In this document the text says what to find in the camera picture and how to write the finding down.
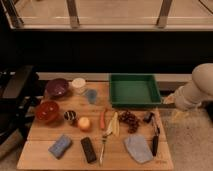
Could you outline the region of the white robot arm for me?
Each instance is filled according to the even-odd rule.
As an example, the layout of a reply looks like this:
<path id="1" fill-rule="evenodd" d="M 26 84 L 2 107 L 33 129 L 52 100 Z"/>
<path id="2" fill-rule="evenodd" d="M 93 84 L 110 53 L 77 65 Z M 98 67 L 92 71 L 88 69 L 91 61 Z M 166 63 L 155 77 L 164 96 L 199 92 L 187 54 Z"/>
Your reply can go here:
<path id="1" fill-rule="evenodd" d="M 204 101 L 213 101 L 213 63 L 196 66 L 191 80 L 168 95 L 164 104 L 174 104 L 182 111 L 199 107 Z"/>

